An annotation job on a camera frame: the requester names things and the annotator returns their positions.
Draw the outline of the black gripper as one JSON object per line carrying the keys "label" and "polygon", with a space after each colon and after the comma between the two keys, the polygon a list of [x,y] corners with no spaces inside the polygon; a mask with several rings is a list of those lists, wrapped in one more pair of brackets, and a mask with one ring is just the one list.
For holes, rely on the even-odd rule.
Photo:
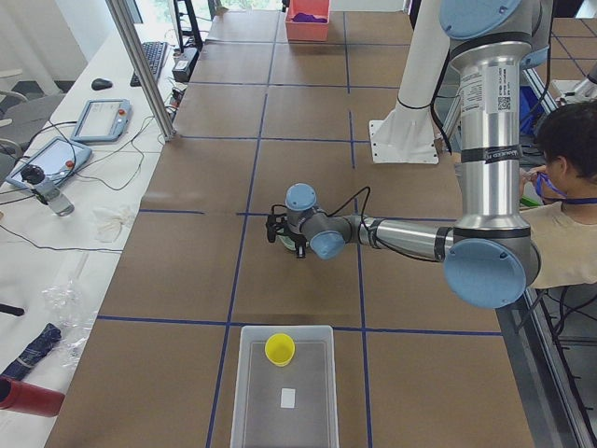
{"label": "black gripper", "polygon": [[289,236],[295,242],[295,252],[297,258],[304,259],[306,257],[306,248],[308,247],[306,238],[302,234],[292,229],[292,227],[288,224],[286,217],[283,218],[282,222],[283,227],[279,231],[279,235]]}

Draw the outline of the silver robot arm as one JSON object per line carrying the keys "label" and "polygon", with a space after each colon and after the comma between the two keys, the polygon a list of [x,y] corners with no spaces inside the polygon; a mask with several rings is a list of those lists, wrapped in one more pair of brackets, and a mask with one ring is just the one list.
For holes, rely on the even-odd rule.
{"label": "silver robot arm", "polygon": [[515,302],[541,261],[519,208],[521,71],[548,57],[550,1],[424,1],[396,106],[369,124],[375,162],[433,163],[432,112],[442,69],[459,75],[463,213],[452,227],[328,213],[314,189],[298,183],[285,211],[266,222],[270,242],[291,240],[298,257],[321,259],[349,243],[440,262],[451,290],[482,308]]}

